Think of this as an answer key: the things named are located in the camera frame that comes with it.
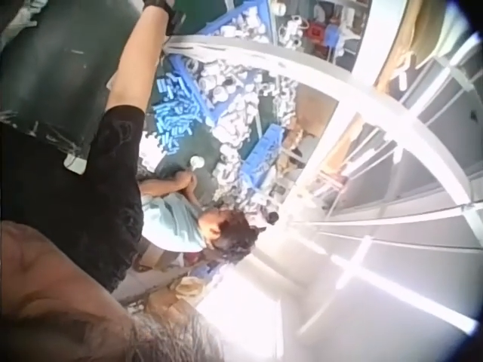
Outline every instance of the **light blue shirt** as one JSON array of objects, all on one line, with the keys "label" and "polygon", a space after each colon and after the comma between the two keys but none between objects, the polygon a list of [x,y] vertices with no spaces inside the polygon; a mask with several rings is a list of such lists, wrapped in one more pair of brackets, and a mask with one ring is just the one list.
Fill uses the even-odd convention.
[{"label": "light blue shirt", "polygon": [[206,248],[198,228],[201,210],[174,192],[163,198],[142,197],[143,237],[155,246],[179,253],[197,253]]}]

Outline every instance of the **black shirt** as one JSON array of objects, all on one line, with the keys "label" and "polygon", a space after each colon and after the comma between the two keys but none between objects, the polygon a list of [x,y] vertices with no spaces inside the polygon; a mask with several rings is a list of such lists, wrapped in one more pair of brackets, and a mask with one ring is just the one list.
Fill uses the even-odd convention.
[{"label": "black shirt", "polygon": [[143,229],[136,181],[144,112],[104,114],[83,175],[65,154],[2,125],[2,219],[32,226],[112,292],[125,278]]}]

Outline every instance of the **woman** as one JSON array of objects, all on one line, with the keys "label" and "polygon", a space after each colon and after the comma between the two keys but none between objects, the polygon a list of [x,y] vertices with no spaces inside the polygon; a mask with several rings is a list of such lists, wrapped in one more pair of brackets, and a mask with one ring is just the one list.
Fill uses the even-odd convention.
[{"label": "woman", "polygon": [[241,211],[202,210],[195,187],[195,175],[189,171],[177,172],[173,179],[142,182],[143,237],[163,250],[198,253],[209,249],[227,262],[242,260],[254,246],[257,230]]},{"label": "woman", "polygon": [[[146,4],[82,176],[62,163],[46,170],[28,153],[44,147],[34,140],[21,155],[2,140],[2,218],[29,225],[2,221],[2,360],[223,360],[200,323],[134,318],[108,293],[125,277],[143,227],[138,144],[168,20],[163,1]],[[37,179],[23,177],[29,167]]]}]

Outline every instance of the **blue bin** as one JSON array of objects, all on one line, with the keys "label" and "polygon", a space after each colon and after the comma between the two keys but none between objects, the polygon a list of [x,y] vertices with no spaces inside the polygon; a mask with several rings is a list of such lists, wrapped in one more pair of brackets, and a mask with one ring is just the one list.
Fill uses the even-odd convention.
[{"label": "blue bin", "polygon": [[[272,37],[272,24],[270,21],[270,9],[269,9],[269,2],[268,0],[248,0],[238,6],[237,8],[227,12],[223,16],[216,19],[214,22],[209,23],[205,28],[200,30],[197,34],[199,35],[211,35],[217,30],[219,30],[222,26],[231,23],[233,19],[235,19],[238,15],[242,14],[249,8],[256,6],[258,8],[258,16],[261,21],[265,24],[267,29],[267,35],[271,38]],[[192,78],[191,74],[188,72],[186,68],[186,64],[184,63],[184,57],[182,55],[171,55],[169,57],[173,68],[180,74],[183,78],[187,87],[189,87],[193,93],[193,96],[198,100],[201,108],[205,112],[206,116],[209,118],[209,122],[211,126],[216,125],[218,122],[218,118],[228,109],[231,102],[236,98],[237,95],[242,94],[244,91],[239,89],[234,94],[230,94],[228,100],[223,103],[218,103],[214,106],[213,109],[209,109],[208,105],[204,97],[202,96],[201,91],[199,90],[198,85],[196,84],[195,80]],[[256,75],[256,71],[248,72],[248,79],[254,78]]]},{"label": "blue bin", "polygon": [[271,124],[240,169],[240,177],[250,187],[259,187],[280,153],[284,128]]}]

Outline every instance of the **bright window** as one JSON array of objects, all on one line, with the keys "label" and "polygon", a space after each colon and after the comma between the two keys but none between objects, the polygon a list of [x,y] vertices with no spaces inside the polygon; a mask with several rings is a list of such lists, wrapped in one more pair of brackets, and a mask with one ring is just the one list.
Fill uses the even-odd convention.
[{"label": "bright window", "polygon": [[267,296],[235,269],[197,306],[223,335],[256,359],[281,357],[280,302]]}]

